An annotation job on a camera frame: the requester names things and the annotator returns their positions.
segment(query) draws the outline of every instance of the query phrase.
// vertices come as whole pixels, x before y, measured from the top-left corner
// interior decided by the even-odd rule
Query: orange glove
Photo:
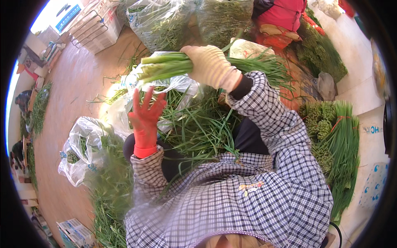
[[[135,89],[133,112],[128,113],[128,118],[134,128],[134,154],[138,158],[146,158],[157,151],[157,121],[167,102],[164,100],[165,93],[159,94],[156,102],[149,109],[152,95],[153,87],[150,87],[145,94],[142,106],[140,106],[139,92],[138,89]]]
[[[214,89],[222,88],[230,93],[243,76],[216,46],[184,46],[181,52],[186,53],[193,63],[189,77]]]

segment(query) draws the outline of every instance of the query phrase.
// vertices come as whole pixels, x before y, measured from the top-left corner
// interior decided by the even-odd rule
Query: white striped glove
[[[199,83],[214,89],[222,88],[229,93],[242,77],[241,71],[231,66],[222,50],[216,46],[184,46],[181,52],[186,53],[193,63],[189,77]]]

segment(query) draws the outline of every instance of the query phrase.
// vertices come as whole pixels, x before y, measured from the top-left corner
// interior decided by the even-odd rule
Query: black cable
[[[341,247],[342,247],[342,233],[341,233],[341,230],[339,229],[339,227],[338,227],[334,222],[330,222],[330,225],[332,225],[333,227],[335,227],[336,230],[337,230],[338,233],[339,233],[339,248],[341,248]]]

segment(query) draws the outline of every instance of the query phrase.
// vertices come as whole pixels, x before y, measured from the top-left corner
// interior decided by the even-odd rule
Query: sleeve cuff
[[[246,75],[243,75],[243,78],[241,79],[241,82],[239,83],[237,88],[234,89],[229,94],[235,100],[240,100],[251,91],[252,84],[253,84],[252,79],[247,77]]]
[[[134,155],[137,158],[146,158],[150,155],[152,155],[153,153],[157,152],[157,146],[154,145],[153,147],[150,148],[139,148],[136,145],[134,146]]]

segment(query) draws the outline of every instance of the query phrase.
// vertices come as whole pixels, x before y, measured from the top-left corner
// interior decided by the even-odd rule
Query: wooden floor
[[[55,68],[46,77],[53,86],[45,115],[43,132],[35,142],[36,177],[41,212],[57,242],[63,242],[56,222],[77,218],[92,229],[92,206],[87,188],[75,188],[66,177],[58,174],[59,151],[69,136],[74,121],[80,116],[98,118],[101,104],[87,103],[95,96],[106,94],[110,79],[123,74],[128,60],[140,40],[129,27],[121,31],[117,43],[96,55],[86,49],[67,44]]]

